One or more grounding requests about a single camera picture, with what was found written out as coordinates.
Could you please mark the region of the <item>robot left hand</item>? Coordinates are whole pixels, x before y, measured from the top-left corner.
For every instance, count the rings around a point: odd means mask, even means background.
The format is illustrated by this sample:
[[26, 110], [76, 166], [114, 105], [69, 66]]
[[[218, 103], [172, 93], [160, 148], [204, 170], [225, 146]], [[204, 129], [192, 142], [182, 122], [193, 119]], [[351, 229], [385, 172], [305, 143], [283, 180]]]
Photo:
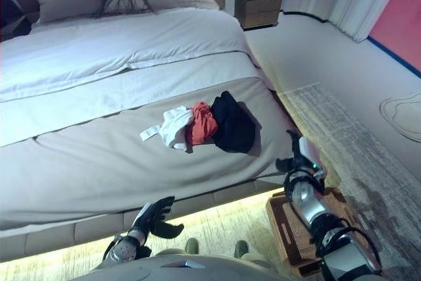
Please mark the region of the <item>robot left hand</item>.
[[141, 232], [145, 239], [149, 234], [165, 239], [173, 239], [179, 236], [184, 229], [184, 225], [172, 225], [165, 222], [174, 201], [174, 196], [168, 196], [144, 205], [137, 214], [130, 232]]

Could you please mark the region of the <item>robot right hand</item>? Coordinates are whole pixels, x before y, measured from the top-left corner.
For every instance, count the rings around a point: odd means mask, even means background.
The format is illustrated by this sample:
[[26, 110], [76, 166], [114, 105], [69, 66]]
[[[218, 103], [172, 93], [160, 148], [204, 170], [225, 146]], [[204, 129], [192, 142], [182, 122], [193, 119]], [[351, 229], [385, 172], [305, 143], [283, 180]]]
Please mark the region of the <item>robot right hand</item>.
[[287, 130], [291, 138], [293, 157], [289, 159], [276, 159], [276, 168], [283, 173], [304, 168], [319, 183], [326, 179], [327, 170], [322, 164], [320, 152], [315, 144], [296, 131]]

